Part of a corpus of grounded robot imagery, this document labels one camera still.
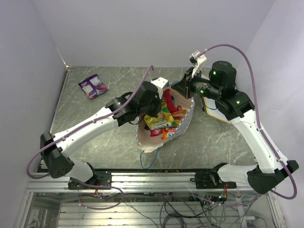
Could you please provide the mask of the pink chips bag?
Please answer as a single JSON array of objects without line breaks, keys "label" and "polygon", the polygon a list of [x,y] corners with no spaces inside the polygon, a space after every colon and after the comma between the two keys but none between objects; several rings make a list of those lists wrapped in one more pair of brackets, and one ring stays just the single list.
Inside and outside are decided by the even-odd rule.
[{"label": "pink chips bag", "polygon": [[162,100],[167,104],[167,108],[171,114],[182,110],[182,107],[180,105],[175,107],[175,105],[174,105],[175,103],[170,94],[170,89],[166,89],[163,92]]}]

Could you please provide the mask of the yellow green candy bag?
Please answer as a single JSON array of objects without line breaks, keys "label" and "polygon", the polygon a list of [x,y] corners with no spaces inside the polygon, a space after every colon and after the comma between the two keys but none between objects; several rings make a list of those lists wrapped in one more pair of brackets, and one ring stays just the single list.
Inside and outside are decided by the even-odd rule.
[{"label": "yellow green candy bag", "polygon": [[150,130],[177,126],[177,123],[166,106],[161,109],[157,117],[151,117],[146,114],[144,121]]}]

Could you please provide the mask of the checkered paper bag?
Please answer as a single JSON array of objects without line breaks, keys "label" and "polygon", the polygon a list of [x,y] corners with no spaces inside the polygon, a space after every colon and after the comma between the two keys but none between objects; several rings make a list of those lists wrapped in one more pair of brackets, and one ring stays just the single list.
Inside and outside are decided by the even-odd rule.
[{"label": "checkered paper bag", "polygon": [[[162,96],[162,110],[158,117],[145,115],[138,118],[136,126],[137,147],[142,150],[140,164],[145,170],[155,163],[159,149],[171,140],[183,135],[192,120],[195,102],[194,99],[186,99],[180,95],[173,86],[177,81],[170,84]],[[150,165],[143,165],[143,154],[155,152],[155,157]]]}]

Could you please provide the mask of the purple snack packet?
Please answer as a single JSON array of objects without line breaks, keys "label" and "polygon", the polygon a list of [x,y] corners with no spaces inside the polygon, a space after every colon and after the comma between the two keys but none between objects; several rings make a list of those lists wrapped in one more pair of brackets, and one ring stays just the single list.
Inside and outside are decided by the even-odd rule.
[{"label": "purple snack packet", "polygon": [[107,86],[99,79],[98,74],[94,74],[86,78],[78,85],[88,99],[95,99],[109,90]]}]

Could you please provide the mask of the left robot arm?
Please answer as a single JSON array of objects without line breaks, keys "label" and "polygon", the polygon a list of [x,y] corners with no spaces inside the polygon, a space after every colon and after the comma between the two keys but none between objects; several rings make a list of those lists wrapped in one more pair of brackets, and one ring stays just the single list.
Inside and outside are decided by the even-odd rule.
[{"label": "left robot arm", "polygon": [[72,153],[95,137],[145,114],[156,117],[161,110],[162,95],[167,86],[168,80],[161,77],[151,82],[144,81],[137,91],[112,99],[79,124],[60,133],[42,134],[42,159],[50,176],[53,179],[69,176],[80,180],[85,188],[93,188],[97,182],[94,168],[89,163],[73,159]]}]

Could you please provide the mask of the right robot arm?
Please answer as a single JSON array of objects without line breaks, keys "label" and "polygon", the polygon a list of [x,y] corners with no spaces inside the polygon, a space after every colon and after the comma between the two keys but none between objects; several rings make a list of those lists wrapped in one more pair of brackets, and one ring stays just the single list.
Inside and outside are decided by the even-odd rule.
[{"label": "right robot arm", "polygon": [[265,194],[281,183],[299,165],[295,160],[288,160],[267,138],[257,120],[257,108],[249,96],[236,89],[236,69],[227,61],[212,64],[209,78],[201,73],[193,75],[194,68],[189,68],[184,77],[172,85],[172,89],[186,99],[195,94],[215,102],[216,110],[235,126],[249,145],[257,164],[237,166],[220,164],[214,167],[209,182],[220,188],[226,182],[238,182],[249,185],[259,194]]}]

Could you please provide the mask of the orange candy bag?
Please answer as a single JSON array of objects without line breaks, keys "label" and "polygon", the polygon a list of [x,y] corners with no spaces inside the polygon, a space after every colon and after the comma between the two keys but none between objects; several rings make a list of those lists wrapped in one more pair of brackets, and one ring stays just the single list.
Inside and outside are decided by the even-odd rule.
[{"label": "orange candy bag", "polygon": [[146,125],[145,128],[150,131],[150,137],[161,136],[162,140],[167,140],[175,134],[178,127],[181,125],[182,120],[185,119],[186,113],[187,113],[187,110],[182,109],[181,111],[177,111],[177,112],[171,114],[173,116],[175,122],[177,123],[177,126],[175,126],[175,127],[165,127],[165,128],[161,128],[161,129],[150,130],[148,128],[148,126]]}]

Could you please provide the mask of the black marker pen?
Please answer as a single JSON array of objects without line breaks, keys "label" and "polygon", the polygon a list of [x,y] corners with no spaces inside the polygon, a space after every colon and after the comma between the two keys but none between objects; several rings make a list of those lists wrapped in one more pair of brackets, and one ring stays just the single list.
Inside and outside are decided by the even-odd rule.
[{"label": "black marker pen", "polygon": [[202,97],[202,96],[200,96],[199,98],[200,98],[200,103],[201,103],[201,108],[202,108],[202,111],[203,111],[203,113],[205,113],[205,112],[206,112],[206,110],[205,110],[205,103],[204,103],[204,99],[203,99],[203,97]]}]

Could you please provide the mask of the small whiteboard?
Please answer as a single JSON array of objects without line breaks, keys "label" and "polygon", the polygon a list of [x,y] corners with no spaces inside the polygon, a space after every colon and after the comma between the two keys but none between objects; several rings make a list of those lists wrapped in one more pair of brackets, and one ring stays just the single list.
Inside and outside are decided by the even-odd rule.
[{"label": "small whiteboard", "polygon": [[228,121],[224,114],[222,114],[215,105],[215,100],[202,97],[202,103],[204,111],[210,116],[227,124],[231,124],[231,121]]}]

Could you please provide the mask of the aluminium frame rail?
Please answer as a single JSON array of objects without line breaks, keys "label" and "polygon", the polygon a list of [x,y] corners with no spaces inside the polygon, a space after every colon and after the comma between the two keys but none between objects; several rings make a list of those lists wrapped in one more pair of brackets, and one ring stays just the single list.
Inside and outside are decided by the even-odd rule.
[{"label": "aluminium frame rail", "polygon": [[[225,187],[230,191],[248,190],[252,188],[242,183],[207,182],[207,175],[194,172],[157,172],[147,173],[140,170],[138,173],[112,172],[105,173],[108,177],[106,184],[112,189],[98,188],[99,192],[124,193],[153,193],[153,192],[202,192],[206,190],[222,192]],[[30,180],[26,187],[27,192],[35,193],[93,193],[95,188],[86,187],[70,180],[69,177],[53,179],[46,177],[40,180]]]}]

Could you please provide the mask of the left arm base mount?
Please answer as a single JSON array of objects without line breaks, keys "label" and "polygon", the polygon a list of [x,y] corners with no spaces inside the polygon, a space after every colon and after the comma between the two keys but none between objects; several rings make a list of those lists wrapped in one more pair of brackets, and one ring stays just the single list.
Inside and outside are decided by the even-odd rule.
[{"label": "left arm base mount", "polygon": [[112,183],[112,175],[107,171],[97,171],[92,178],[85,182],[85,185],[80,183],[74,178],[70,178],[68,183],[69,190],[86,190],[93,189],[93,187],[89,187],[88,185],[96,185],[96,186],[110,186]]}]

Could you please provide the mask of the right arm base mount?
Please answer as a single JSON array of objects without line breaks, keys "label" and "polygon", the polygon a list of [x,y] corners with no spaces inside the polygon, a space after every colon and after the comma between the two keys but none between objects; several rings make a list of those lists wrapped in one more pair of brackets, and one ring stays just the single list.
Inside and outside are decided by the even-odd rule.
[{"label": "right arm base mount", "polygon": [[235,189],[237,187],[235,182],[224,182],[217,173],[210,170],[196,172],[190,181],[195,183],[196,189]]}]

